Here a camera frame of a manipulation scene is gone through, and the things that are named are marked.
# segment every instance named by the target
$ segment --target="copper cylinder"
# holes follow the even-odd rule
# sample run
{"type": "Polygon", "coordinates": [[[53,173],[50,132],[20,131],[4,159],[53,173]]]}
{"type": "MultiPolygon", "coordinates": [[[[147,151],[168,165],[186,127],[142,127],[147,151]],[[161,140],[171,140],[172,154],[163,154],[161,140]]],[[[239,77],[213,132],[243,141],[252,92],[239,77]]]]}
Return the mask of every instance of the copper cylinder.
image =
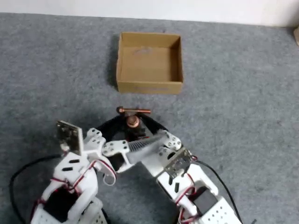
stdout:
{"type": "Polygon", "coordinates": [[[138,127],[140,124],[140,120],[135,115],[130,115],[127,117],[127,125],[131,128],[138,127]]]}
{"type": "Polygon", "coordinates": [[[122,106],[117,108],[118,113],[124,113],[124,112],[141,112],[141,113],[150,113],[150,109],[134,109],[134,108],[123,108],[122,106]]]}

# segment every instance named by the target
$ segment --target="wire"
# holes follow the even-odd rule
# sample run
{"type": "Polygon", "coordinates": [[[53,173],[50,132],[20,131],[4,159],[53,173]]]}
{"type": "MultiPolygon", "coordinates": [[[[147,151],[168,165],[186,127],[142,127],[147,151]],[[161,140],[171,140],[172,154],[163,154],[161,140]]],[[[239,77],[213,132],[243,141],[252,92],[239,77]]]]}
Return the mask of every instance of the wire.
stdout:
{"type": "Polygon", "coordinates": [[[195,187],[192,185],[186,188],[183,193],[175,200],[175,204],[178,204],[179,201],[188,193],[189,190],[192,190],[192,194],[195,192],[195,187]]]}
{"type": "Polygon", "coordinates": [[[55,155],[49,155],[49,156],[45,156],[43,158],[39,158],[37,160],[34,160],[26,165],[24,165],[23,167],[21,167],[18,171],[16,171],[12,177],[10,178],[9,181],[9,196],[10,196],[10,202],[11,205],[13,207],[13,210],[15,212],[15,214],[17,215],[17,217],[19,218],[20,222],[23,224],[26,224],[25,219],[22,217],[22,215],[20,214],[20,211],[15,203],[15,199],[14,199],[14,180],[16,179],[16,177],[23,172],[24,170],[26,170],[28,167],[31,167],[37,163],[43,162],[43,161],[49,161],[49,160],[53,160],[53,159],[57,159],[57,158],[61,158],[61,154],[55,154],[55,155]]]}
{"type": "Polygon", "coordinates": [[[196,215],[196,216],[191,216],[189,218],[183,219],[183,217],[184,217],[184,211],[185,211],[184,208],[181,208],[179,210],[178,222],[180,224],[189,224],[189,223],[193,222],[195,219],[197,219],[199,217],[198,215],[196,215]]]}
{"type": "Polygon", "coordinates": [[[205,162],[199,161],[199,160],[197,159],[196,156],[192,156],[192,158],[193,158],[193,160],[194,160],[195,162],[197,162],[197,163],[199,163],[199,164],[201,164],[201,165],[204,165],[205,167],[209,168],[209,169],[216,175],[216,177],[218,178],[218,180],[219,180],[219,181],[221,182],[221,184],[224,186],[224,188],[225,188],[225,190],[226,190],[226,192],[227,192],[227,194],[228,194],[228,196],[229,196],[229,199],[231,200],[231,202],[232,202],[232,204],[233,204],[233,207],[234,207],[234,210],[235,210],[235,213],[236,213],[238,219],[240,220],[241,223],[243,223],[243,222],[242,222],[242,219],[241,219],[241,216],[240,216],[240,214],[239,214],[239,211],[238,211],[238,209],[237,209],[237,206],[236,206],[236,204],[235,204],[235,201],[234,201],[234,199],[233,199],[233,196],[231,195],[230,191],[228,190],[227,186],[225,185],[225,183],[223,182],[223,180],[220,178],[220,176],[218,175],[218,173],[217,173],[211,166],[209,166],[208,164],[206,164],[205,162]]]}

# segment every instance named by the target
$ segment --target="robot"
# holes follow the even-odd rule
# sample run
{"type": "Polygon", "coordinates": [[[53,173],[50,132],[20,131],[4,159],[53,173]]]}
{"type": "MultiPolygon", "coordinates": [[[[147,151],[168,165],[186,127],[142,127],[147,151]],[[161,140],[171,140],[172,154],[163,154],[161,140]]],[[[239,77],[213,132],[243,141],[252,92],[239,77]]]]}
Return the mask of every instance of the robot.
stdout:
{"type": "Polygon", "coordinates": [[[115,118],[83,137],[81,128],[57,122],[64,153],[37,201],[31,224],[109,224],[98,193],[97,172],[113,186],[117,174],[141,162],[179,208],[178,224],[241,224],[218,188],[195,163],[197,157],[150,110],[119,107],[115,118]],[[120,131],[125,139],[113,140],[120,131]]]}

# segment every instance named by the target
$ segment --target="open cardboard box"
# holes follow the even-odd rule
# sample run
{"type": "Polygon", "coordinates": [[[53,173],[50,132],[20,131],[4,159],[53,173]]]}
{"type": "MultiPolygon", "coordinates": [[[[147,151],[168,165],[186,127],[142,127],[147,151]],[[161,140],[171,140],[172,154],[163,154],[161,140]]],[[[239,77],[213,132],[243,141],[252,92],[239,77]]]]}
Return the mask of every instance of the open cardboard box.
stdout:
{"type": "Polygon", "coordinates": [[[180,36],[121,33],[116,81],[119,92],[180,93],[183,85],[180,36]]]}

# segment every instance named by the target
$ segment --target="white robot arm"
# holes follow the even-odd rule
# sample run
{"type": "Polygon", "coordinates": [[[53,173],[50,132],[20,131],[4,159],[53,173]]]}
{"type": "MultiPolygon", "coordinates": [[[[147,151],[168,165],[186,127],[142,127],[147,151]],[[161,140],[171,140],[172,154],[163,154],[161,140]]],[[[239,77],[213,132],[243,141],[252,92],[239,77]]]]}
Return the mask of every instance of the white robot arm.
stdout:
{"type": "Polygon", "coordinates": [[[106,142],[91,128],[83,139],[82,130],[66,122],[60,125],[76,133],[78,147],[62,144],[65,157],[56,166],[50,185],[34,211],[32,224],[106,224],[102,202],[96,198],[96,172],[104,173],[104,183],[113,185],[116,173],[138,162],[156,178],[169,198],[180,208],[181,224],[241,224],[227,201],[179,138],[160,130],[149,138],[127,142],[106,142]]]}

